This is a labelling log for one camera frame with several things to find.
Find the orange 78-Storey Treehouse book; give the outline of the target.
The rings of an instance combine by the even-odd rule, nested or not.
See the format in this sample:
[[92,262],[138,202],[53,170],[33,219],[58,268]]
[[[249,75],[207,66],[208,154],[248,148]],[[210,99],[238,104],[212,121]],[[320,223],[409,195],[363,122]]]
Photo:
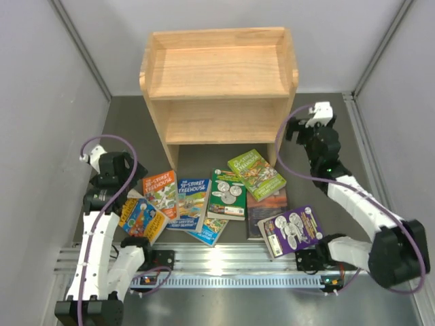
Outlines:
[[143,195],[171,221],[179,219],[177,177],[174,170],[144,178]]

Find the yellow 130-Storey Treehouse book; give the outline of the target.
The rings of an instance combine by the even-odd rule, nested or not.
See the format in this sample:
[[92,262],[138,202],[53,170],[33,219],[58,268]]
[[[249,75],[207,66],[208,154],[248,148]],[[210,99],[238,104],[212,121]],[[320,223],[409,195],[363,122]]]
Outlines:
[[118,225],[129,235],[145,237],[153,245],[170,219],[137,190],[132,189],[122,206]]

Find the lime green 65-Storey Treehouse book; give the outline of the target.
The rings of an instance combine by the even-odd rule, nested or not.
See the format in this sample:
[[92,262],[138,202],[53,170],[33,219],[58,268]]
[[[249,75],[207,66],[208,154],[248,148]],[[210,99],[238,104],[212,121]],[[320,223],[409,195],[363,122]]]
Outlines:
[[229,160],[228,167],[257,202],[268,198],[286,186],[286,180],[256,149]]

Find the dark green 104-Storey Treehouse book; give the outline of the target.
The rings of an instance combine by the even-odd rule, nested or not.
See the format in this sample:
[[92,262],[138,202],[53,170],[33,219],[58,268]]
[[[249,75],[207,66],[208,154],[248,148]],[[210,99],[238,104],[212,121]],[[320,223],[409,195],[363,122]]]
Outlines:
[[207,217],[231,221],[244,221],[246,216],[246,187],[231,171],[214,169]]

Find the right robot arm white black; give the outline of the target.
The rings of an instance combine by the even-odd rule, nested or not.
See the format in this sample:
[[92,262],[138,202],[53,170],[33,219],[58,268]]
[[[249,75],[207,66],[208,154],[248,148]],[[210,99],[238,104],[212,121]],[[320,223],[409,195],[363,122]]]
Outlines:
[[317,261],[325,269],[341,262],[367,272],[385,289],[415,278],[424,283],[431,272],[423,224],[405,220],[366,191],[339,159],[341,144],[333,128],[334,114],[308,120],[288,117],[286,139],[296,133],[310,164],[306,176],[329,199],[340,205],[365,231],[367,242],[344,234],[326,236],[317,245]]

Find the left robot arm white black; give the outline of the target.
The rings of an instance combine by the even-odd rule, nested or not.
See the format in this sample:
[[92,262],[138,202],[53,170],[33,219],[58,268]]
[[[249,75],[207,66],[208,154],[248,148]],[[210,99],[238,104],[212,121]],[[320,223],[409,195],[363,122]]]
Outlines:
[[128,193],[147,169],[127,152],[106,152],[97,145],[84,161],[96,170],[83,198],[83,235],[71,286],[54,315],[63,325],[121,325],[124,298],[135,273],[154,260],[147,238],[129,236],[109,262],[114,232]]

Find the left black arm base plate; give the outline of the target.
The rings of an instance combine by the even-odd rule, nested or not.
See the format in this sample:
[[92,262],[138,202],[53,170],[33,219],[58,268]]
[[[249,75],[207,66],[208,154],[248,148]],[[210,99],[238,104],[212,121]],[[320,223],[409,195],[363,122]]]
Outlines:
[[145,254],[145,262],[139,267],[139,272],[145,272],[159,266],[166,266],[173,269],[175,263],[175,252],[173,250],[152,250]]

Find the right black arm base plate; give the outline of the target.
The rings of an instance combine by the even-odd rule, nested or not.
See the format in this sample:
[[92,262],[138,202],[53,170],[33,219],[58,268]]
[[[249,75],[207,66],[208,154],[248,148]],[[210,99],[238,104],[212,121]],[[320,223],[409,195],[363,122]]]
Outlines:
[[329,260],[325,255],[319,254],[315,249],[304,249],[295,252],[296,269],[309,275],[323,271],[339,272],[339,264]]

